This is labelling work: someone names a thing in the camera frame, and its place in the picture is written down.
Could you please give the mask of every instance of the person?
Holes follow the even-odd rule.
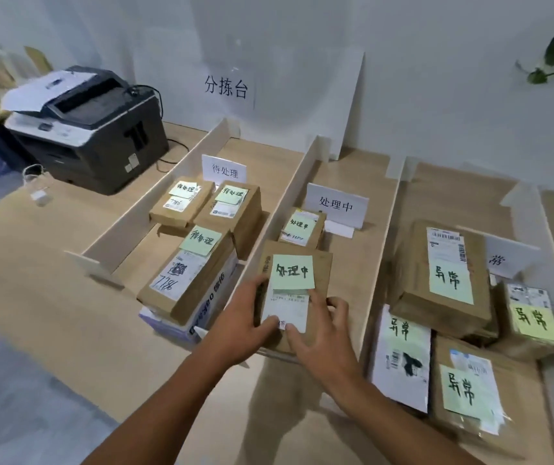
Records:
[[[248,359],[279,328],[276,316],[253,324],[257,287],[243,282],[203,341],[164,385],[118,426],[83,465],[172,465],[206,397],[226,370]],[[352,349],[348,304],[309,291],[317,318],[307,346],[293,325],[286,335],[300,362],[393,465],[482,465],[438,431],[414,418],[366,381]],[[328,306],[335,308],[331,317]]]

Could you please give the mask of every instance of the printer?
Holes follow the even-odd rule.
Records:
[[[10,90],[5,126],[50,174],[111,195],[169,149],[154,89],[74,66]]]

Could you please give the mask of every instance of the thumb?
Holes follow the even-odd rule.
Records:
[[[302,334],[300,334],[300,332],[296,329],[296,326],[288,323],[286,325],[286,335],[287,341],[290,343],[290,347],[294,350],[296,357],[300,358],[301,354],[308,349],[305,341],[303,341]]]
[[[264,341],[268,339],[268,336],[273,334],[277,328],[279,328],[279,317],[277,315],[269,316],[260,326],[253,330],[253,336],[256,343],[259,345],[264,344]]]

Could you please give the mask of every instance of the brown package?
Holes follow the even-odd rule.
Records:
[[[464,237],[474,303],[468,304],[430,291],[427,228],[457,232]],[[441,334],[462,338],[492,320],[490,288],[483,236],[436,222],[417,220],[396,255],[390,290],[390,312],[428,326]]]
[[[193,310],[197,307],[197,304],[201,302],[201,298],[210,287],[217,273],[222,269],[223,264],[227,261],[227,258],[234,251],[234,242],[232,240],[232,234],[229,231],[225,231],[219,242],[212,248],[212,251],[208,255],[208,261],[199,270],[199,273],[195,275],[193,280],[189,283],[188,287],[179,296],[177,300],[170,298],[163,293],[153,289],[150,285],[159,278],[159,274],[163,271],[173,258],[180,253],[180,248],[177,248],[171,256],[165,259],[164,263],[159,267],[158,271],[150,277],[147,284],[137,294],[137,300],[142,304],[147,305],[150,309],[153,309],[160,316],[168,318],[178,324],[179,326],[185,326],[189,318],[193,314]],[[199,255],[189,253],[191,258],[203,258]],[[186,266],[186,269],[192,270],[191,265]]]
[[[499,426],[498,435],[482,431],[480,420],[444,408],[440,366],[456,367],[451,359],[451,350],[488,359],[492,362],[492,371],[505,416],[504,424]],[[519,371],[516,362],[498,353],[477,349],[463,341],[444,336],[436,336],[434,340],[433,359],[430,402],[431,423],[441,430],[457,433],[458,437],[464,441],[485,446],[514,458],[524,459],[526,446],[517,426],[522,420],[523,411],[516,387],[516,376]]]
[[[493,300],[499,318],[500,336],[496,343],[489,346],[490,351],[500,352],[518,361],[537,360],[554,354],[554,341],[532,338],[519,331],[509,306],[511,301],[515,301],[550,309],[546,290],[515,282],[501,283],[493,290]]]
[[[169,190],[173,189],[180,181],[197,183],[198,186],[201,186],[201,191],[197,193],[182,212],[163,207],[170,198],[174,197],[169,194]],[[176,235],[180,233],[179,236],[185,236],[193,226],[193,219],[197,216],[208,199],[210,199],[213,191],[214,183],[212,181],[203,181],[183,176],[177,179],[173,185],[167,189],[165,194],[163,194],[152,210],[150,210],[150,219],[161,225],[175,228],[178,230]]]
[[[494,277],[493,274],[490,274],[490,291],[493,289],[492,281]],[[490,296],[490,315],[492,316],[490,323],[483,328],[479,328],[473,334],[462,338],[462,340],[474,344],[477,347],[486,347],[495,342],[499,338],[499,320],[497,317],[497,310],[495,309],[494,297],[492,296]]]
[[[211,215],[214,206],[217,204],[215,200],[216,197],[227,185],[241,189],[249,189],[249,192],[233,218]],[[259,186],[255,184],[237,183],[235,181],[223,181],[219,189],[211,195],[211,200],[199,211],[199,214],[195,217],[194,223],[221,233],[227,230],[232,232],[238,257],[244,260],[249,256],[253,248],[253,239],[257,234],[256,227],[261,217],[262,201]]]
[[[315,289],[322,298],[326,298],[328,292],[328,282],[331,278],[331,264],[333,263],[333,254],[326,251],[320,251],[316,249],[306,248],[304,246],[292,245],[289,243],[278,241],[266,241],[264,248],[262,249],[262,259],[260,259],[260,266],[257,268],[258,274],[270,274],[273,271],[273,255],[275,254],[291,254],[291,255],[309,255],[313,257],[313,281],[315,283]],[[264,302],[266,300],[266,289],[268,289],[268,283],[265,283],[261,287],[260,295],[257,297],[256,302],[256,326],[259,325],[262,320],[262,313],[264,311]],[[307,310],[307,329],[303,335],[303,339],[307,345],[311,345],[315,339],[315,326],[316,319],[313,310],[311,309],[311,302],[309,303]],[[283,331],[279,331],[271,336],[264,344],[266,349],[278,351],[286,354],[293,354],[292,348],[287,341],[287,336]]]
[[[283,228],[281,228],[281,231],[286,229],[287,224],[292,219],[294,213],[297,210],[299,211],[301,209],[299,209],[298,207],[292,207],[292,212],[290,212],[290,216],[286,220],[286,223],[283,225]],[[315,226],[313,227],[313,230],[312,230],[312,234],[309,237],[309,240],[307,240],[307,244],[304,245],[307,248],[318,249],[320,243],[322,242],[322,236],[324,235],[324,222],[327,220],[327,215],[323,212],[312,212],[309,210],[304,210],[303,212],[307,212],[309,214],[314,214],[318,216],[318,220],[316,220]],[[292,245],[302,246],[294,242],[283,240],[282,233],[279,234],[279,241],[284,243],[290,243]]]

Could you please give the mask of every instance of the wall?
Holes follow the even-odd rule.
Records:
[[[54,65],[132,79],[142,28],[196,30],[206,52],[281,46],[366,51],[346,144],[554,189],[554,80],[526,84],[554,34],[554,0],[0,0],[0,42]]]

